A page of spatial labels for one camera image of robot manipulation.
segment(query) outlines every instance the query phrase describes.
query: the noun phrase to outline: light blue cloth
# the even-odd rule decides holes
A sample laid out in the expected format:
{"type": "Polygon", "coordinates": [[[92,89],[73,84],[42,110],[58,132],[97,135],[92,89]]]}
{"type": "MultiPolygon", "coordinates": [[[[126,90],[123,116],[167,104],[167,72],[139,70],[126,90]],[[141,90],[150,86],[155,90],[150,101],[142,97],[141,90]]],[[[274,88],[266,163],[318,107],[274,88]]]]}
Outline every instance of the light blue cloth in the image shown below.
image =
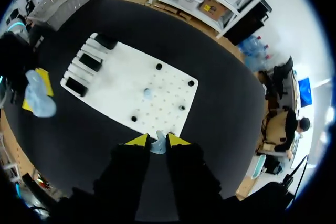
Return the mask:
{"type": "Polygon", "coordinates": [[[33,114],[39,118],[49,118],[56,114],[56,104],[47,95],[47,87],[42,77],[34,70],[26,73],[29,84],[26,87],[25,99],[33,114]]]}
{"type": "Polygon", "coordinates": [[[162,131],[156,131],[157,141],[151,144],[151,152],[155,154],[164,154],[166,152],[166,138],[162,131]]]}

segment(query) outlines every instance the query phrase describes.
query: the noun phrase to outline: water bottle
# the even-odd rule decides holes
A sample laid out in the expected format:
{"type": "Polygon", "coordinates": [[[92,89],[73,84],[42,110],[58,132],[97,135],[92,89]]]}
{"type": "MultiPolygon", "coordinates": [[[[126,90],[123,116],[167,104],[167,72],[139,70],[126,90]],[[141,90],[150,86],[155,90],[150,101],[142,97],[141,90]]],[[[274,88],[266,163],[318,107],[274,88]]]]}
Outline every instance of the water bottle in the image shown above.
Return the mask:
{"type": "Polygon", "coordinates": [[[239,50],[247,57],[254,57],[255,54],[262,51],[264,47],[265,46],[261,43],[261,37],[254,35],[251,35],[238,44],[239,50]]]}
{"type": "Polygon", "coordinates": [[[34,70],[26,73],[28,85],[25,91],[25,99],[32,112],[39,118],[49,118],[56,113],[56,104],[47,95],[47,86],[42,77],[34,70]]]}
{"type": "Polygon", "coordinates": [[[244,64],[252,71],[262,71],[268,69],[269,55],[259,54],[258,57],[245,57],[244,64]]]}

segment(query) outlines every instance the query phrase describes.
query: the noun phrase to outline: blue object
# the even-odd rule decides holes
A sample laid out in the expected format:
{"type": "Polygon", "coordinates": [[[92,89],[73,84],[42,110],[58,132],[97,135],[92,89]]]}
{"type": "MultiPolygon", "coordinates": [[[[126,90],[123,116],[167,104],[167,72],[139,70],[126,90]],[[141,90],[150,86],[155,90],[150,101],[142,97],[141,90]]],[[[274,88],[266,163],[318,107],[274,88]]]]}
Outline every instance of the blue object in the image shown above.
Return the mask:
{"type": "Polygon", "coordinates": [[[260,53],[255,57],[245,57],[244,64],[252,72],[262,71],[267,69],[267,56],[265,53],[260,53]]]}
{"type": "Polygon", "coordinates": [[[239,43],[238,48],[245,56],[255,57],[259,52],[265,51],[267,47],[261,43],[260,37],[251,35],[239,43]]]}
{"type": "Polygon", "coordinates": [[[299,81],[301,107],[312,105],[311,90],[309,78],[299,81]]]}
{"type": "Polygon", "coordinates": [[[10,31],[14,26],[18,26],[18,25],[23,26],[26,29],[26,26],[25,24],[23,24],[23,22],[15,22],[9,27],[9,29],[7,29],[7,31],[10,31]]]}
{"type": "Polygon", "coordinates": [[[152,99],[152,91],[150,89],[148,89],[148,88],[146,88],[143,91],[143,95],[145,96],[146,99],[149,99],[149,100],[152,99]]]}
{"type": "Polygon", "coordinates": [[[162,131],[156,131],[157,141],[151,144],[151,152],[155,154],[164,154],[166,152],[166,138],[162,131]]]}
{"type": "Polygon", "coordinates": [[[56,104],[47,95],[47,87],[41,76],[34,70],[26,73],[28,85],[25,99],[31,107],[33,114],[39,118],[49,118],[56,113],[56,104]]]}
{"type": "Polygon", "coordinates": [[[19,184],[15,184],[15,189],[16,189],[16,193],[17,193],[17,196],[22,199],[21,197],[21,193],[20,193],[20,185],[19,184]]]}

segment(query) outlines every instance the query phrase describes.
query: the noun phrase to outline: cardboard box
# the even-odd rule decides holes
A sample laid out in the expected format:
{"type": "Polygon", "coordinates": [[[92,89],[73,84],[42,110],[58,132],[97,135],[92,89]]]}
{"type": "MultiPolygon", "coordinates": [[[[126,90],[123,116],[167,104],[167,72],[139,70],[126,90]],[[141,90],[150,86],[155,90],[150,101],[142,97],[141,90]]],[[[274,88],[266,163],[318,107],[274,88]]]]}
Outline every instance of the cardboard box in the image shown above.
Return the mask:
{"type": "Polygon", "coordinates": [[[227,8],[216,0],[205,0],[199,10],[215,21],[224,15],[227,8]]]}
{"type": "Polygon", "coordinates": [[[155,2],[154,6],[163,10],[166,8],[166,5],[161,2],[155,2]]]}
{"type": "Polygon", "coordinates": [[[187,14],[187,13],[184,13],[184,12],[179,12],[179,15],[181,17],[184,17],[187,21],[190,21],[191,20],[191,15],[187,14]]]}
{"type": "Polygon", "coordinates": [[[174,13],[174,14],[177,14],[177,12],[179,11],[179,9],[172,7],[172,6],[166,6],[165,10],[167,10],[168,12],[174,13]]]}

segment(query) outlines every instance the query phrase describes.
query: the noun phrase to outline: yellow cloth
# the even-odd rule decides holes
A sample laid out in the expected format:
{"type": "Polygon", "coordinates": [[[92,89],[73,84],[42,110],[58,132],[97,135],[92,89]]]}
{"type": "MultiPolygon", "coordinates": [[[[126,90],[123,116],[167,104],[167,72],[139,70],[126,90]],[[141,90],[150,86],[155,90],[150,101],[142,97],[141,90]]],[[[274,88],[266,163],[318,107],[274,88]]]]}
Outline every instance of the yellow cloth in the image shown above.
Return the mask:
{"type": "MultiPolygon", "coordinates": [[[[42,69],[42,68],[36,68],[35,71],[41,76],[41,78],[44,80],[44,83],[47,87],[47,95],[50,96],[50,97],[53,97],[54,96],[54,92],[52,91],[52,87],[51,87],[51,83],[50,83],[50,79],[49,79],[49,73],[42,69]]],[[[22,104],[22,108],[25,109],[25,110],[29,110],[29,111],[32,111],[31,110],[31,107],[29,106],[27,100],[25,99],[23,101],[23,104],[22,104]]]]}

